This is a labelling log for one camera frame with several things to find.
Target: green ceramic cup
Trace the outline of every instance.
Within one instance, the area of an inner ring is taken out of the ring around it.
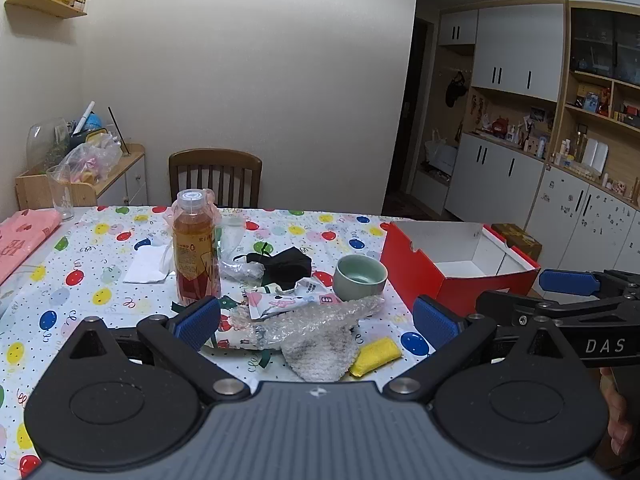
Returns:
[[[388,272],[379,261],[349,254],[340,258],[335,266],[334,293],[343,301],[360,300],[367,296],[382,294]]]

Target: tablecloth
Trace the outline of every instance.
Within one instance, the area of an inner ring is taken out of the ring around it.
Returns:
[[[162,283],[138,285],[122,279],[140,244],[162,244],[170,233],[162,218],[165,207],[99,207],[52,236],[58,241],[43,262],[21,267],[28,279],[6,293],[11,305],[0,319],[0,479],[20,478],[20,461],[35,455],[23,423],[26,402],[66,338],[86,316],[100,316],[109,327],[128,327],[151,314],[174,316],[175,275]],[[291,246],[311,257],[312,271],[332,284],[336,261],[345,254],[380,257],[389,218],[284,210],[222,210],[241,214],[246,231],[236,254],[265,250],[273,254]],[[218,349],[202,353],[255,390],[259,381],[299,381],[282,354],[275,352],[266,368],[259,352],[225,349],[231,327],[225,323],[241,300],[244,285],[222,281],[223,317],[216,333]],[[0,298],[4,296],[0,289]],[[433,352],[415,333],[412,318],[391,284],[385,289],[383,311],[354,330],[359,344],[390,335],[402,349],[398,361],[364,377],[381,388]],[[55,432],[60,428],[51,428]]]

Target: open shoe box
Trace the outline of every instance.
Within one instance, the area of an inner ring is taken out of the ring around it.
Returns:
[[[459,316],[485,290],[526,295],[540,271],[489,226],[467,222],[392,222],[380,261],[409,310],[426,294]]]

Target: yellow sponge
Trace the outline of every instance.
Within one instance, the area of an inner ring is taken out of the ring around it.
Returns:
[[[372,372],[395,359],[402,357],[402,352],[394,340],[390,337],[383,337],[373,343],[364,345],[360,349],[360,354],[349,368],[354,377],[362,377],[364,374]]]

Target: human hand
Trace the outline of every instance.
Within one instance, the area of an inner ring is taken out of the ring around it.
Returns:
[[[606,387],[601,388],[601,390],[609,407],[607,431],[611,437],[611,449],[616,455],[620,455],[625,452],[626,446],[631,440],[633,427],[625,420],[626,400],[616,391],[611,368],[601,368],[600,373],[603,378],[607,379]]]

